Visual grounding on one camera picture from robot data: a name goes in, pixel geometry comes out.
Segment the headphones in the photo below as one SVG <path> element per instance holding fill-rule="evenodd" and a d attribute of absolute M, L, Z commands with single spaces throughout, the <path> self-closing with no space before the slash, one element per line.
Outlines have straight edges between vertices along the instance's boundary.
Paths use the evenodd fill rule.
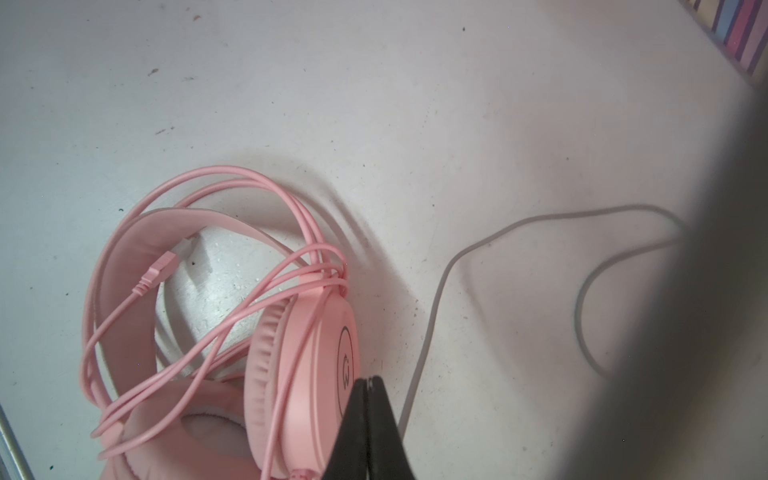
<path fill-rule="evenodd" d="M 172 188 L 213 174 L 237 178 L 203 187 L 173 208 L 146 211 Z M 277 194 L 296 217 L 306 246 L 294 252 L 240 220 L 191 207 L 203 197 L 235 187 Z M 196 346 L 158 372 L 158 287 L 181 265 L 192 239 L 205 227 L 251 237 L 285 260 Z M 360 374 L 357 329 L 345 300 L 347 273 L 343 253 L 325 242 L 306 207 L 255 171 L 199 168 L 149 193 L 110 237 L 85 298 L 80 384 L 86 398 L 101 410 L 99 426 L 91 434 L 104 446 L 99 459 L 107 464 L 101 480 L 319 477 Z M 290 280 L 298 280 L 298 285 L 277 289 Z M 235 323 L 259 311 L 253 334 L 221 351 Z M 118 395 L 115 400 L 101 376 L 97 345 Z M 180 377 L 207 347 L 202 366 Z M 214 376 L 243 357 L 244 372 Z M 235 382 L 241 379 L 242 389 Z M 244 446 L 236 445 L 232 435 L 221 436 L 221 428 L 202 423 L 194 428 L 186 422 L 192 417 L 213 420 L 219 427 L 244 427 L 250 454 L 246 450 L 246 455 L 238 455 Z"/>

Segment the tabletop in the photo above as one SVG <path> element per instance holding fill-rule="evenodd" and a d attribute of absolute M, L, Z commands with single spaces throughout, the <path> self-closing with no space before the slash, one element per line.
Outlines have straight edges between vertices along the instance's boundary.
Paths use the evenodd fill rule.
<path fill-rule="evenodd" d="M 363 374 L 398 413 L 454 253 L 534 214 L 690 219 L 750 92 L 673 0 L 3 2 L 0 402 L 31 470 L 101 470 L 84 292 L 124 212 L 175 174 L 236 164 L 308 199 L 349 254 Z M 208 206 L 295 233 L 259 194 Z M 457 265 L 405 438 L 416 477 L 550 475 L 602 382 L 573 335 L 578 286 L 669 231 L 542 224 Z M 606 365 L 665 258 L 594 285 Z"/>

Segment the headset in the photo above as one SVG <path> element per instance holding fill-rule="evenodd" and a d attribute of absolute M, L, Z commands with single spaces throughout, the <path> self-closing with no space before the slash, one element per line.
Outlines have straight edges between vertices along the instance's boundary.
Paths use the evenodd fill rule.
<path fill-rule="evenodd" d="M 169 190 L 215 174 L 236 177 L 203 187 L 173 208 L 147 211 Z M 296 217 L 306 245 L 292 251 L 238 219 L 192 207 L 236 187 L 279 196 Z M 158 372 L 158 287 L 181 265 L 205 227 L 251 237 L 285 260 L 197 345 Z M 321 475 L 360 374 L 357 328 L 345 300 L 347 274 L 343 253 L 326 243 L 306 207 L 255 171 L 203 167 L 150 192 L 109 238 L 85 298 L 80 384 L 101 410 L 91 434 L 104 446 L 99 459 L 107 463 L 101 480 L 310 480 Z M 290 280 L 298 285 L 277 289 Z M 233 326 L 259 311 L 252 335 L 221 351 Z M 102 378 L 97 346 L 118 395 L 115 400 Z M 182 376 L 206 348 L 202 366 Z M 215 377 L 217 370 L 242 358 L 244 372 Z M 247 446 L 234 445 L 237 439 L 231 435 L 217 437 L 220 429 L 185 423 L 190 417 L 244 427 Z M 245 455 L 238 454 L 243 448 Z"/>

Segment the blurry dark bar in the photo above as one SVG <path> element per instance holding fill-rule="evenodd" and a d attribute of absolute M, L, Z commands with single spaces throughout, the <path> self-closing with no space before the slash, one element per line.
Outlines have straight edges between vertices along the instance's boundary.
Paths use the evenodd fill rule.
<path fill-rule="evenodd" d="M 687 245 L 557 478 L 657 478 L 727 353 L 756 327 L 755 301 L 768 273 L 766 91 L 753 103 L 724 145 Z"/>

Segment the blue stripe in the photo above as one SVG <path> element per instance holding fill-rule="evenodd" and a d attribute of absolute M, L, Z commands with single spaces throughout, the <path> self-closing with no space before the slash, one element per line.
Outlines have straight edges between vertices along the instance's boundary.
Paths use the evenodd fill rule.
<path fill-rule="evenodd" d="M 717 30 L 715 30 L 715 37 L 718 40 L 725 41 L 725 37 L 730 30 L 730 24 L 733 23 L 733 19 L 736 17 L 738 6 L 739 0 L 725 0 L 725 2 L 723 2 L 722 9 L 720 10 L 720 18 L 717 22 Z"/>

